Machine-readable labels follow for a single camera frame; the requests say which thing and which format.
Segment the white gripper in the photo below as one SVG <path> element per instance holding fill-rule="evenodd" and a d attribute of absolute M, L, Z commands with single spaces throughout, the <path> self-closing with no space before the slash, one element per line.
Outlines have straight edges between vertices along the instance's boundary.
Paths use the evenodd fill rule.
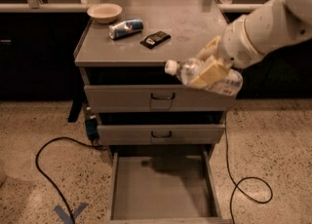
<path fill-rule="evenodd" d="M 220 36 L 214 37 L 197 55 L 206 60 L 189 82 L 195 89 L 203 89 L 225 78 L 231 65 L 245 69 L 264 59 L 252 44 L 246 30 L 246 15 L 242 15 L 228 24 Z"/>

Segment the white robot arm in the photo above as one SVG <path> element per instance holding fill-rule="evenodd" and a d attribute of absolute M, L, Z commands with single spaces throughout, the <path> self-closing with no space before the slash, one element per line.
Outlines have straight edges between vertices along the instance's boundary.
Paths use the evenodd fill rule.
<path fill-rule="evenodd" d="M 312 37 L 312 0 L 269 0 L 228 24 L 196 55 L 204 62 L 189 86 L 203 89 L 225 78 L 230 69 L 247 68 L 282 47 Z"/>

